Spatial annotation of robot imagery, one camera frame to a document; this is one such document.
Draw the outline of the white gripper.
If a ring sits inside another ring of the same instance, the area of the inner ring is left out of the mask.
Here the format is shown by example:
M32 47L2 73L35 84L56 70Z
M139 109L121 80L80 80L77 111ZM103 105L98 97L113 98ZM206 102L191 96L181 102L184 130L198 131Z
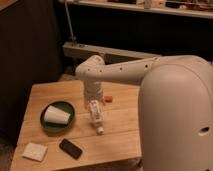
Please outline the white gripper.
M90 101L103 101L103 88L100 82L84 82L83 83L84 105L87 106Z

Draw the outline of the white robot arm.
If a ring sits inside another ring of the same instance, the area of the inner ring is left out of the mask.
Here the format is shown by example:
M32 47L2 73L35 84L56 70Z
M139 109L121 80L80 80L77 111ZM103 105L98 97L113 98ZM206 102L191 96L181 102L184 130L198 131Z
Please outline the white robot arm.
M193 55L106 65L93 55L76 68L84 96L99 82L139 87L143 171L213 171L213 66Z

